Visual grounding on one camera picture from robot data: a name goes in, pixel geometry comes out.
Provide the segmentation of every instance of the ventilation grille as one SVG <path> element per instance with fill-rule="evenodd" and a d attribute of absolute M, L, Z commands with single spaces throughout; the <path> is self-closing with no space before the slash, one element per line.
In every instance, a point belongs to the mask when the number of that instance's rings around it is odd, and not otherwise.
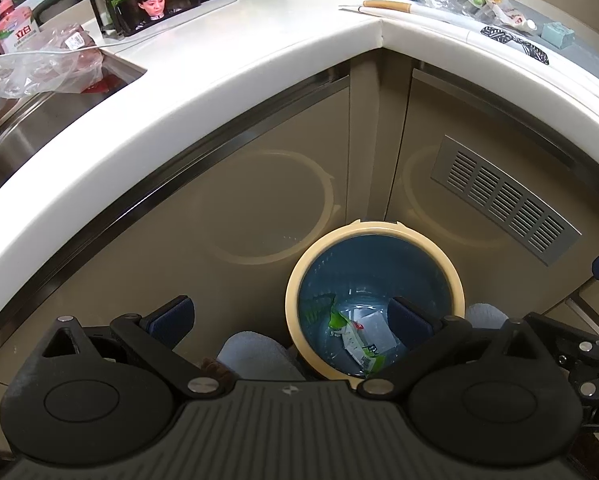
<path fill-rule="evenodd" d="M 564 254 L 580 236 L 542 199 L 450 137 L 444 137 L 441 143 L 431 176 L 547 265 Z"/>

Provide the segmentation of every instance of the phone screen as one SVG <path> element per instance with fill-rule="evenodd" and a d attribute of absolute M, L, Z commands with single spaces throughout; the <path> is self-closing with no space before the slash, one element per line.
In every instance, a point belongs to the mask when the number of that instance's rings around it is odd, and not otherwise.
<path fill-rule="evenodd" d="M 127 36 L 197 6 L 199 0 L 122 0 L 117 4 Z"/>

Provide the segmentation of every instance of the white countertop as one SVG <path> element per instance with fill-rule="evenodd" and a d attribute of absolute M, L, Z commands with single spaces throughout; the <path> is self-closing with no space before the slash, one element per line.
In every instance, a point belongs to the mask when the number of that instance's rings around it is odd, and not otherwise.
<path fill-rule="evenodd" d="M 151 171 L 276 93 L 374 48 L 499 94 L 599 163 L 596 95 L 492 40 L 469 44 L 467 31 L 454 25 L 338 9 L 361 1 L 239 0 L 144 43 L 112 48 L 146 74 L 75 121 L 0 189 L 0 310 L 79 229 Z M 200 12 L 203 6 L 176 18 Z"/>

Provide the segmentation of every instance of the pink pump bottle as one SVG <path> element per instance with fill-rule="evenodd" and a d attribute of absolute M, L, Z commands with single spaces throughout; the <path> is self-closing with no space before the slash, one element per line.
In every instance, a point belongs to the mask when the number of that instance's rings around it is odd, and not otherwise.
<path fill-rule="evenodd" d="M 32 19 L 30 7 L 15 8 L 12 0 L 0 1 L 0 52 L 17 51 L 24 43 L 39 32 Z"/>

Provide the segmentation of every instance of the stainless steel sink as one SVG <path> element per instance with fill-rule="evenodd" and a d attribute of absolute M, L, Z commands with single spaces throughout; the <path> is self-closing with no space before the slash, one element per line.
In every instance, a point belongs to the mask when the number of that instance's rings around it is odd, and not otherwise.
<path fill-rule="evenodd" d="M 105 56 L 105 75 L 115 75 L 111 90 L 87 94 L 38 94 L 16 106 L 0 125 L 0 187 L 35 153 L 67 126 L 143 72 L 112 56 Z"/>

